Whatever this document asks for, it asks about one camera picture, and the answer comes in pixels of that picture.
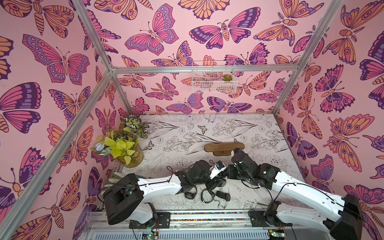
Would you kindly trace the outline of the wooden watch stand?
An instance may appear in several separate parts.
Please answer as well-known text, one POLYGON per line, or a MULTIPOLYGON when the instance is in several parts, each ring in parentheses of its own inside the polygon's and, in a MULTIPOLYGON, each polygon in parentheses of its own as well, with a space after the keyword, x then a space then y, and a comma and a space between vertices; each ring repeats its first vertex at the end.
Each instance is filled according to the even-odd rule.
POLYGON ((216 157, 230 156, 235 149, 245 149, 243 143, 211 143, 204 146, 204 151, 216 157))

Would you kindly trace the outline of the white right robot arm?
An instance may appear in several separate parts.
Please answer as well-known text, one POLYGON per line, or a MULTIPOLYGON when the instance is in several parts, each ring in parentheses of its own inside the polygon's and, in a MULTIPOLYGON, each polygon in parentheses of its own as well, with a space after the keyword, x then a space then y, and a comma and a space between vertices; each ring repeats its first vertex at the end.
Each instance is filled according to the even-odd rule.
POLYGON ((274 198, 264 212, 269 225, 292 224, 328 233, 335 240, 360 240, 363 212, 357 197, 344 197, 315 188, 288 175, 270 164, 257 164, 242 149, 233 151, 229 179, 240 180, 247 186, 264 188, 284 194, 307 205, 295 208, 274 198))

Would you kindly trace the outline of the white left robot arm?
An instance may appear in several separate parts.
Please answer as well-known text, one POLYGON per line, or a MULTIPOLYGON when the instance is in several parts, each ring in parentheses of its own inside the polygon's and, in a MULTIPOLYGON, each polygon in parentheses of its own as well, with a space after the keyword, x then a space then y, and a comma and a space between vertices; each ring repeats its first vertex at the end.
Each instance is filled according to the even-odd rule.
POLYGON ((156 179, 114 173, 101 192, 108 224, 116 225, 129 220, 152 227, 159 217, 150 199, 183 194, 198 185, 205 185, 219 174, 217 166, 200 160, 186 169, 171 173, 169 177, 156 179))

